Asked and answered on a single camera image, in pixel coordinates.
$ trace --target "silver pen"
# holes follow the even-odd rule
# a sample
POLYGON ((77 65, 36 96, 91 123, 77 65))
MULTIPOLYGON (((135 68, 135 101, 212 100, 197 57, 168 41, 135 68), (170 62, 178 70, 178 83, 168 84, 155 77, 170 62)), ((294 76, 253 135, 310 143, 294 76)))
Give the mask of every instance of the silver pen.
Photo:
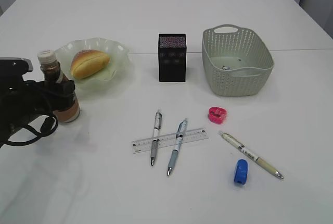
POLYGON ((230 143, 232 146, 237 148, 239 151, 244 153, 247 157, 249 157, 252 161, 257 163, 260 167, 265 169, 270 174, 274 175, 275 177, 279 179, 284 179, 284 176, 277 171, 276 168, 274 168, 271 164, 266 162, 264 159, 260 158, 258 155, 256 155, 254 152, 247 149, 244 144, 239 142, 236 138, 234 138, 232 135, 224 133, 222 131, 219 131, 219 134, 222 136, 223 139, 225 139, 228 143, 230 143))
MULTIPOLYGON (((157 137, 160 135, 161 129, 161 121, 162 121, 162 114, 160 110, 156 112, 155 115, 155 124, 154 124, 154 131, 152 133, 152 137, 157 137)), ((150 164, 153 166, 157 156, 157 148, 158 148, 158 139, 154 139, 151 142, 151 150, 150 150, 150 164)))
POLYGON ((170 161, 168 164, 168 176, 171 174, 173 168, 175 167, 178 153, 181 150, 181 145, 183 141, 183 134, 187 129, 187 118, 185 118, 184 121, 179 124, 178 130, 177 130, 177 135, 176 135, 176 145, 173 148, 173 151, 171 153, 170 161))

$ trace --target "plastic basket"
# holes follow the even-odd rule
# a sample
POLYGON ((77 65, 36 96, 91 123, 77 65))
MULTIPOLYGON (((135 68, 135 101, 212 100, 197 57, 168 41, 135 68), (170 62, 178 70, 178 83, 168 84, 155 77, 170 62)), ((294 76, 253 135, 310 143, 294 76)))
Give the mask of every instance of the plastic basket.
POLYGON ((260 37, 232 24, 207 29, 202 36, 202 61, 212 91, 223 96, 255 95, 265 85, 274 62, 260 37), (237 29, 216 33, 222 27, 237 29))

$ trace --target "bread roll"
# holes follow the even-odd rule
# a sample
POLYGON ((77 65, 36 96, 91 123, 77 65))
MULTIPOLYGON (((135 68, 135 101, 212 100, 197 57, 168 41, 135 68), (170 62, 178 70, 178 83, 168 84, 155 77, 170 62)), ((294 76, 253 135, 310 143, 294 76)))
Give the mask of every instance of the bread roll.
POLYGON ((78 52, 71 65, 71 75, 82 79, 105 68, 110 61, 110 56, 102 51, 88 49, 78 52))

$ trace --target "black box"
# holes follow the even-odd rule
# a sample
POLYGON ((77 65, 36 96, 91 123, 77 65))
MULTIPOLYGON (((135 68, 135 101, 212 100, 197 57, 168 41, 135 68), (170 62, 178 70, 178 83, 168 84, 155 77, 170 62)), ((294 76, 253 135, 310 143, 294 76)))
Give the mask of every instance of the black box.
POLYGON ((185 34, 159 34, 158 65, 160 82, 185 82, 185 34))

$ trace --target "pencil sharpener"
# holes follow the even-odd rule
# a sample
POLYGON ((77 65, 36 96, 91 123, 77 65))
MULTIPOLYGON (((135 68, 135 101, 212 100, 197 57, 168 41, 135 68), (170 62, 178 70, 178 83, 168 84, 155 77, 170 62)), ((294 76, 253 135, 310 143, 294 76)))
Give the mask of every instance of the pencil sharpener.
POLYGON ((212 107, 208 110, 208 119, 214 123, 222 124, 227 117, 227 111, 224 108, 212 107))
POLYGON ((159 34, 158 65, 160 82, 185 82, 185 34, 159 34))
POLYGON ((246 160, 239 160, 236 164, 234 183, 244 185, 248 176, 248 163, 246 160))

